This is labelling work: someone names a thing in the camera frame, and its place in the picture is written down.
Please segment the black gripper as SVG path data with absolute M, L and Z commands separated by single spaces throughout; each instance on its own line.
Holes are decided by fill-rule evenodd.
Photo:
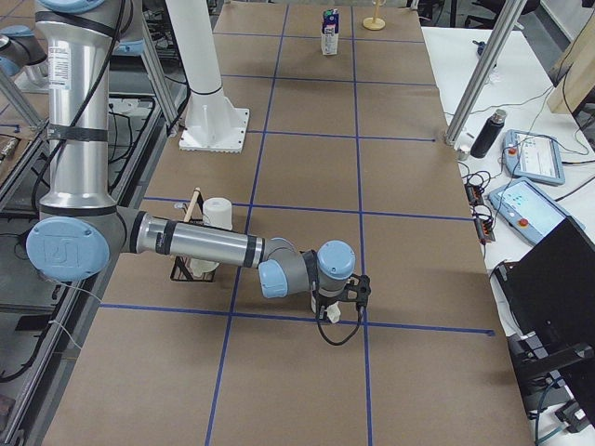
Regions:
M 314 313 L 316 316 L 340 316 L 341 311 L 334 297 L 314 293 Z

